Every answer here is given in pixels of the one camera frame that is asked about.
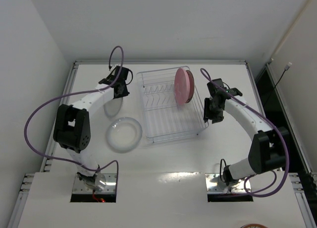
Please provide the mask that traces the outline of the green rimmed white plate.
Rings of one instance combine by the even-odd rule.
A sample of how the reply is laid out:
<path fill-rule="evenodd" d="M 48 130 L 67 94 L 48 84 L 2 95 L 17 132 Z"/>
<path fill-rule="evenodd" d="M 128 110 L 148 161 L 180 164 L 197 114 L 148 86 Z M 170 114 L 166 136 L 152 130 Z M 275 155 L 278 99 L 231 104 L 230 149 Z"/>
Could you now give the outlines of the green rimmed white plate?
<path fill-rule="evenodd" d="M 187 72 L 188 77 L 189 77 L 189 85 L 190 85 L 189 96 L 188 96 L 186 103 L 189 103 L 192 100 L 192 97 L 194 95 L 195 81 L 194 81 L 194 77 L 193 77 L 192 72 L 190 70 L 186 70 L 186 72 Z"/>

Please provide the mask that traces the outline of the blue rimmed glass plate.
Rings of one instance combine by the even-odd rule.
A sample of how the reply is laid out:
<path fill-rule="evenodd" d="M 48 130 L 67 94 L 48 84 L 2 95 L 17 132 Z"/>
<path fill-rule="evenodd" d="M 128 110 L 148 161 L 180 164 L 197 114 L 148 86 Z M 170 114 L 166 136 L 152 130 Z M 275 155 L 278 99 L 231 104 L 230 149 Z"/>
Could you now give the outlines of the blue rimmed glass plate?
<path fill-rule="evenodd" d="M 141 141 L 143 130 L 134 118 L 121 117 L 107 128 L 106 141 L 117 153 L 127 153 L 135 149 Z"/>
<path fill-rule="evenodd" d="M 115 117 L 121 110 L 123 98 L 112 99 L 104 104 L 104 112 L 108 118 Z"/>

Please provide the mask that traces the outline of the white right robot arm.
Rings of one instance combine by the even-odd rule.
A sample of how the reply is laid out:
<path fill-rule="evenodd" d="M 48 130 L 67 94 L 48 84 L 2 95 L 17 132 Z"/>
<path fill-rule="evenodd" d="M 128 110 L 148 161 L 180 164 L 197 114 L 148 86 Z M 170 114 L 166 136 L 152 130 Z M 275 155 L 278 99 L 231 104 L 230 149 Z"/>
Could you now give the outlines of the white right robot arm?
<path fill-rule="evenodd" d="M 210 96 L 204 101 L 204 121 L 218 123 L 227 112 L 242 126 L 251 139 L 248 156 L 234 164 L 226 165 L 220 173 L 226 185 L 240 179 L 284 167 L 289 170 L 289 133 L 277 128 L 265 116 L 248 106 L 242 93 L 236 89 L 209 87 Z"/>

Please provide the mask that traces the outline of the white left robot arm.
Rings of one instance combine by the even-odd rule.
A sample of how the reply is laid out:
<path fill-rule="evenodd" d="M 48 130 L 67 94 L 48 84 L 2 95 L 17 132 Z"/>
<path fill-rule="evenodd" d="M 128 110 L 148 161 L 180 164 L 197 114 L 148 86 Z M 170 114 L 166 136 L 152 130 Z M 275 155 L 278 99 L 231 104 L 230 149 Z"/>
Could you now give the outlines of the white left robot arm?
<path fill-rule="evenodd" d="M 57 110 L 53 139 L 77 163 L 79 179 L 91 189 L 103 190 L 106 178 L 98 171 L 100 166 L 87 149 L 91 140 L 90 119 L 100 108 L 108 118 L 119 113 L 123 98 L 129 95 L 126 81 L 129 74 L 133 74 L 130 69 L 113 66 L 110 75 L 98 83 L 95 92 L 71 105 L 62 104 Z"/>

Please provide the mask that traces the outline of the pink plastic plate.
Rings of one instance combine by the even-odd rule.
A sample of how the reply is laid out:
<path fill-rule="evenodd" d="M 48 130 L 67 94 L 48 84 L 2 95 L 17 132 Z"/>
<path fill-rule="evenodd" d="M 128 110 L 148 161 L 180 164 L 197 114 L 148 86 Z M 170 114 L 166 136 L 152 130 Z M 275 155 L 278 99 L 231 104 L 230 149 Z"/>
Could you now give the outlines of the pink plastic plate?
<path fill-rule="evenodd" d="M 174 93 L 177 104 L 183 105 L 188 101 L 190 94 L 190 79 L 188 72 L 178 68 L 174 78 Z"/>

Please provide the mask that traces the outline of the white wire dish rack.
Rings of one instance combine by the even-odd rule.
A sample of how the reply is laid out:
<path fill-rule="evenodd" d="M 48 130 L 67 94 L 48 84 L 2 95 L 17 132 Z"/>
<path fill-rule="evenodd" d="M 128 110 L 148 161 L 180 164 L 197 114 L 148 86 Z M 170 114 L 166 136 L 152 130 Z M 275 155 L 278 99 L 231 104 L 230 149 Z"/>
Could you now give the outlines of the white wire dish rack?
<path fill-rule="evenodd" d="M 137 83 L 149 143 L 167 142 L 196 136 L 208 128 L 203 120 L 203 103 L 195 90 L 192 100 L 179 105 L 174 80 L 179 68 L 137 73 Z"/>

